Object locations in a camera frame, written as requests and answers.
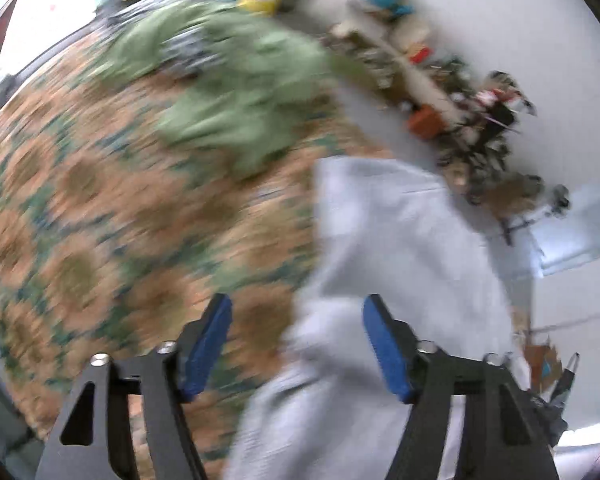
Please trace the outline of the standing fan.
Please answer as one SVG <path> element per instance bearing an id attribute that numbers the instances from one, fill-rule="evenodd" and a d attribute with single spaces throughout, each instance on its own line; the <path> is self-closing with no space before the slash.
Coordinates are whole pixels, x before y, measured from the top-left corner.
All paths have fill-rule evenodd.
<path id="1" fill-rule="evenodd" d="M 521 211 L 511 212 L 500 221 L 502 237 L 508 247 L 514 246 L 514 235 L 549 218 L 565 218 L 571 209 L 570 191 L 565 185 L 555 185 L 550 192 L 536 196 L 534 202 L 525 198 L 527 205 Z"/>

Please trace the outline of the sunflower pattern bed cover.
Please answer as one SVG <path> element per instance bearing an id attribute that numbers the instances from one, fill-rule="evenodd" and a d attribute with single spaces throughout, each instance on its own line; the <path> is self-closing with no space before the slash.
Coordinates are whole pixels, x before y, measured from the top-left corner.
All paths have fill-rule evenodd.
<path id="1" fill-rule="evenodd" d="M 158 74 L 119 90 L 92 76 L 96 36 L 58 55 L 0 111 L 0 369 L 46 438 L 90 357 L 145 353 L 216 292 L 237 316 L 186 422 L 212 479 L 247 401 L 284 359 L 294 293 L 317 260 L 316 162 L 385 158 L 323 89 L 291 148 L 240 180 L 224 153 L 167 146 L 183 89 Z"/>

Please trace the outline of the yellow bin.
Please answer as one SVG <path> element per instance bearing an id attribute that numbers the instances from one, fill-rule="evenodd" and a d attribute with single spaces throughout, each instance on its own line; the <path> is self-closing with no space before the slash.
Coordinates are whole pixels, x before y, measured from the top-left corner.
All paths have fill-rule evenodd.
<path id="1" fill-rule="evenodd" d="M 238 8 L 255 14 L 275 15 L 282 0 L 237 0 Z"/>

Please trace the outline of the black white spotted cloth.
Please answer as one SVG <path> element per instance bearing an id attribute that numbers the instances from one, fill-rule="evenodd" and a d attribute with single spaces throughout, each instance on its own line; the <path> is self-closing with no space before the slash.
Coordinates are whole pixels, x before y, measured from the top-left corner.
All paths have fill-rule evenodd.
<path id="1" fill-rule="evenodd" d="M 164 40 L 160 47 L 160 67 L 174 78 L 195 77 L 219 63 L 201 26 L 193 26 Z"/>

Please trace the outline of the brown paper bag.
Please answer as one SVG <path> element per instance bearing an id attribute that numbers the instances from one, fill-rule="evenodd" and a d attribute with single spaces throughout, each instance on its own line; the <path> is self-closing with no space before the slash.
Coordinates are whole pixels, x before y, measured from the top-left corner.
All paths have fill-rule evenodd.
<path id="1" fill-rule="evenodd" d="M 532 211 L 545 190 L 544 180 L 532 174 L 514 174 L 482 196 L 482 204 L 498 220 Z"/>

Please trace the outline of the cardboard box with items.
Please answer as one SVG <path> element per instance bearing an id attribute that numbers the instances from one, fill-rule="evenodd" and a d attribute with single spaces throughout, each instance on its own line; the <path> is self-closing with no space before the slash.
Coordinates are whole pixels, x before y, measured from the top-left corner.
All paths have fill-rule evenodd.
<path id="1" fill-rule="evenodd" d="M 549 392 L 562 377 L 562 360 L 552 344 L 526 344 L 524 358 L 530 367 L 531 390 Z"/>

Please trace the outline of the low wooden shelf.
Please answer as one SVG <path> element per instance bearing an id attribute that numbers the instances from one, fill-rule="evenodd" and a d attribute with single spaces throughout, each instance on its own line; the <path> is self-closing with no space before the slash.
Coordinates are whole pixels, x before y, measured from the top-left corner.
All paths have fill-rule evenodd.
<path id="1" fill-rule="evenodd" d="M 342 21 L 332 31 L 340 37 L 346 32 L 357 32 L 374 47 L 384 50 L 400 67 L 407 96 L 414 103 L 431 106 L 447 125 L 460 123 L 460 109 L 426 70 L 410 58 L 411 54 L 432 46 L 430 27 L 418 15 L 407 15 L 389 24 L 381 21 L 378 12 L 368 12 L 358 0 L 348 0 Z"/>

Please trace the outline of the orange paper bag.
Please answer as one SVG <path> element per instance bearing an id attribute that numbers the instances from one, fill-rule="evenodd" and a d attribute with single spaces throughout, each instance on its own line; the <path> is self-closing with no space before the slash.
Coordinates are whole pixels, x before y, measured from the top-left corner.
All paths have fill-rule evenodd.
<path id="1" fill-rule="evenodd" d="M 442 133 L 446 123 L 440 113 L 430 105 L 423 105 L 407 119 L 407 129 L 420 140 L 431 140 Z"/>

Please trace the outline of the green garment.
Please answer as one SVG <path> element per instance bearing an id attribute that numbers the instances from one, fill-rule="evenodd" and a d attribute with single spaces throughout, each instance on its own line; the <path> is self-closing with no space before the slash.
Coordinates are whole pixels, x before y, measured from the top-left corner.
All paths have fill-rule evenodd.
<path id="1" fill-rule="evenodd" d="M 201 26 L 219 63 L 195 77 L 160 67 L 164 40 Z M 158 117 L 169 145 L 219 150 L 233 174 L 249 178 L 290 149 L 310 109 L 335 77 L 371 86 L 364 66 L 272 18 L 218 0 L 176 0 L 126 22 L 99 53 L 94 75 L 122 87 L 152 73 L 183 81 L 180 96 Z"/>

